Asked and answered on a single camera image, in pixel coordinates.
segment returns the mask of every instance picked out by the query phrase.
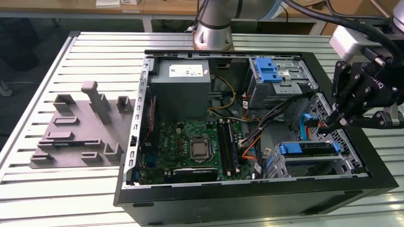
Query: yellow wire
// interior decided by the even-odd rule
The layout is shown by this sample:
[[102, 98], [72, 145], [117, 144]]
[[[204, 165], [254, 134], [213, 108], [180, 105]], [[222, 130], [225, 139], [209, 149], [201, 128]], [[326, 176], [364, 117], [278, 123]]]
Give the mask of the yellow wire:
[[233, 99], [232, 99], [232, 102], [229, 104], [226, 104], [224, 106], [218, 106], [218, 107], [209, 107], [208, 108], [209, 110], [221, 110], [221, 109], [225, 109], [225, 108], [228, 108], [234, 103], [234, 100], [236, 100], [236, 92], [234, 92], [233, 87], [229, 85], [229, 83], [226, 82], [226, 80], [222, 77], [220, 77], [220, 76], [216, 76], [216, 77], [218, 77], [222, 80], [222, 82], [228, 85], [229, 89], [232, 89]]

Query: dark floor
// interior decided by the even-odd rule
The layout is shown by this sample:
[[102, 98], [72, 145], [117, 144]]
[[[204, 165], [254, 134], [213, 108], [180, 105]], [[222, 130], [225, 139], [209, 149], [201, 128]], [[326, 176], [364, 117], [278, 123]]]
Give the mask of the dark floor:
[[[48, 18], [33, 18], [30, 23], [40, 39], [38, 45], [33, 47], [38, 65], [29, 71], [16, 72], [0, 59], [0, 79], [5, 83], [41, 82], [70, 31], [142, 32], [141, 21], [129, 19], [62, 19], [57, 28]], [[190, 21], [153, 20], [153, 31], [184, 32], [189, 24]], [[256, 29], [254, 22], [232, 24], [233, 33], [256, 33]], [[13, 95], [0, 96], [0, 148], [8, 139], [4, 134], [10, 134], [36, 92], [37, 84], [9, 84], [9, 87]]]

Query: motherboard chip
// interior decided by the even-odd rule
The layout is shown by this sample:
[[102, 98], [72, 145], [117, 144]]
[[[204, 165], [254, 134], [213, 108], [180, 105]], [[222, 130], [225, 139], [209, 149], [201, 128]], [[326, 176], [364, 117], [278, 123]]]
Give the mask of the motherboard chip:
[[205, 143], [192, 143], [192, 153], [194, 156], [206, 156]]
[[210, 154], [209, 137], [192, 137], [190, 140], [190, 159], [196, 163], [202, 163]]

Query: black connector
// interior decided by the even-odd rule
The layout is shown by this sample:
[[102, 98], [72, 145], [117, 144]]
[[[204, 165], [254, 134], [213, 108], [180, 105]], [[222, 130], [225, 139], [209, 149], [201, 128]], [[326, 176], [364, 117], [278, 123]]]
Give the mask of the black connector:
[[317, 126], [318, 126], [318, 119], [310, 119], [310, 120], [305, 121], [305, 125], [309, 128], [317, 128]]

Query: blue plastic clip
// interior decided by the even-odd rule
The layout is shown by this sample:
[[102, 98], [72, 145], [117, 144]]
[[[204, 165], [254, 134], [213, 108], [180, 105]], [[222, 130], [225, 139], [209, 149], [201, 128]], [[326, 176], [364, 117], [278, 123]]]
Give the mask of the blue plastic clip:
[[272, 63], [270, 58], [256, 58], [254, 62], [262, 83], [280, 83], [284, 81], [277, 75], [277, 66]]

